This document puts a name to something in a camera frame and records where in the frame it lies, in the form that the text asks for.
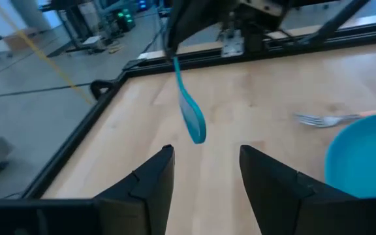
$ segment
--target metal fork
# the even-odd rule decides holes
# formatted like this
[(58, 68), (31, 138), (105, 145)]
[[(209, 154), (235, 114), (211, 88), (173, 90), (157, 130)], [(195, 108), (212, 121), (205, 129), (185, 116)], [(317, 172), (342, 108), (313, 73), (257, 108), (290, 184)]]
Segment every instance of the metal fork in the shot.
[(315, 116), (309, 114), (295, 114), (300, 123), (311, 125), (314, 127), (325, 128), (334, 127), (343, 122), (355, 121), (357, 119), (365, 118), (376, 114), (376, 110), (362, 112), (359, 114), (351, 114), (344, 116)]

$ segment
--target gray floor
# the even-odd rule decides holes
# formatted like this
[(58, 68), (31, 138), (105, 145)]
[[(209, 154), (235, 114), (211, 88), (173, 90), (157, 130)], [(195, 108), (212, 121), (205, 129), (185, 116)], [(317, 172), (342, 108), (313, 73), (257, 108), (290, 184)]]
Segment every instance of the gray floor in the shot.
[[(321, 6), (303, 8), (299, 12), (294, 10), (287, 16), (283, 27), (289, 29), (321, 24), (347, 2), (333, 3), (329, 10), (323, 10)], [(376, 0), (372, 0), (357, 16), (374, 14)], [(136, 27), (121, 39), (124, 48), (119, 52), (112, 55), (106, 52), (97, 55), (74, 53), (72, 57), (61, 55), (52, 60), (75, 84), (116, 78), (126, 62), (136, 58), (159, 29), (154, 11), (149, 10), (136, 17)], [(217, 26), (213, 26), (183, 44), (214, 41), (218, 31)], [(65, 32), (59, 27), (46, 33), (38, 45), (44, 53), (49, 54), (67, 41)], [(151, 50), (160, 50), (160, 45), (158, 42)], [(31, 50), (0, 62), (0, 95), (65, 85), (51, 66)], [(89, 95), (88, 87), (82, 89)], [(72, 89), (0, 97), (0, 136), (15, 147), (8, 158), (7, 167), (0, 170), (0, 198), (23, 191), (90, 108)]]

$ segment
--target wooden tabletop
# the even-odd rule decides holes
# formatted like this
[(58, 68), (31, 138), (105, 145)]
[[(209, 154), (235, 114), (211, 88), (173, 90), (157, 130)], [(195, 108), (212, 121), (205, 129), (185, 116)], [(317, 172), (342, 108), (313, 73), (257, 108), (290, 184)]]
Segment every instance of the wooden tabletop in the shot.
[(376, 45), (182, 72), (201, 107), (207, 139), (193, 144), (178, 106), (174, 73), (129, 80), (44, 198), (90, 198), (163, 145), (175, 147), (167, 234), (259, 233), (243, 188), (239, 148), (249, 144), (324, 181), (324, 154), (345, 127), (314, 129), (293, 113), (376, 109)]

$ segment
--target blue bowl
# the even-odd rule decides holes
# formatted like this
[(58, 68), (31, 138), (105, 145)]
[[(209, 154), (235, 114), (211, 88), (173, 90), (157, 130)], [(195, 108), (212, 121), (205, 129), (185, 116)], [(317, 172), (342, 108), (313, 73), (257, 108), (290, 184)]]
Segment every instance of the blue bowl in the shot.
[(328, 148), (324, 173), (332, 187), (358, 198), (376, 198), (376, 115), (339, 133)]

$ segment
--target blue spatula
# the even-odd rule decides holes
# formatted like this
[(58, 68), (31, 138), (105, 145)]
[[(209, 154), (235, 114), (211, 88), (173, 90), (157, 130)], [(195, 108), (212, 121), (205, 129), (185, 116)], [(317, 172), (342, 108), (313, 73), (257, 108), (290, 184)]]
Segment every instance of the blue spatula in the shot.
[(183, 120), (188, 128), (189, 134), (195, 144), (202, 144), (206, 140), (207, 128), (206, 120), (202, 115), (200, 107), (196, 104), (194, 99), (188, 94), (188, 91), (183, 86), (180, 64), (178, 58), (174, 57), (174, 68), (176, 74), (176, 83), (179, 88), (179, 103), (183, 116)]

